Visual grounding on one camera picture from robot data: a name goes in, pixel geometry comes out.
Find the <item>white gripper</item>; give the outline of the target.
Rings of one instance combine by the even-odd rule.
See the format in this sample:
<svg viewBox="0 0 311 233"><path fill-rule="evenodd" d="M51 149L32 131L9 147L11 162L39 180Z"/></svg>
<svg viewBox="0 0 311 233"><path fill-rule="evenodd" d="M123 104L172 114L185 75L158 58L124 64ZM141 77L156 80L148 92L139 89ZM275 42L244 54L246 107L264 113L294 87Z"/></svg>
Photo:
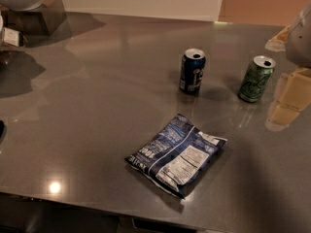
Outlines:
<svg viewBox="0 0 311 233"><path fill-rule="evenodd" d="M271 131L281 131L311 104L311 3L299 12L291 26L268 40L265 48L286 51L291 63L305 67L290 74L282 73L276 83L265 126Z"/></svg>

